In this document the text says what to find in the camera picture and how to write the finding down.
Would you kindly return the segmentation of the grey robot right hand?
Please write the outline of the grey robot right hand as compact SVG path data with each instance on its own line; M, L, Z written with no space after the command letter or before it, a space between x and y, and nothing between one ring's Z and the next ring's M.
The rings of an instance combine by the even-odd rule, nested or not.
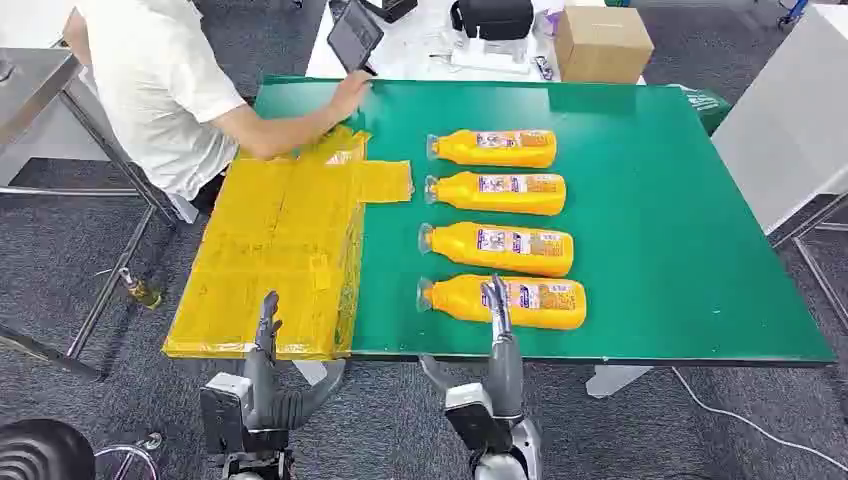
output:
M507 285L493 274L479 282L492 330L486 384L455 385L431 356L419 362L430 380L444 392L445 415L453 423L481 427L486 422L510 426L523 418L523 366L513 335Z

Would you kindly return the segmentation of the person's hand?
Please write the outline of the person's hand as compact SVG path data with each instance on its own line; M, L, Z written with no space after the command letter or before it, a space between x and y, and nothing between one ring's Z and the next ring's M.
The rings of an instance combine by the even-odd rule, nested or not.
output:
M370 90L372 78L368 72L356 70L337 85L328 106L336 123L346 120L359 108Z

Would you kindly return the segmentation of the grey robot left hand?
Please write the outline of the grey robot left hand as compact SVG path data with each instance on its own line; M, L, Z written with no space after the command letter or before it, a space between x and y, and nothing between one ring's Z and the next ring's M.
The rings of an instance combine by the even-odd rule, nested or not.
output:
M282 326L274 315L279 296L270 291L260 305L254 346L247 353L244 375L252 382L252 406L243 420L243 442L251 453L283 451L288 432L304 426L341 386L343 359L321 362L325 375L307 390L286 391L276 383L276 332Z

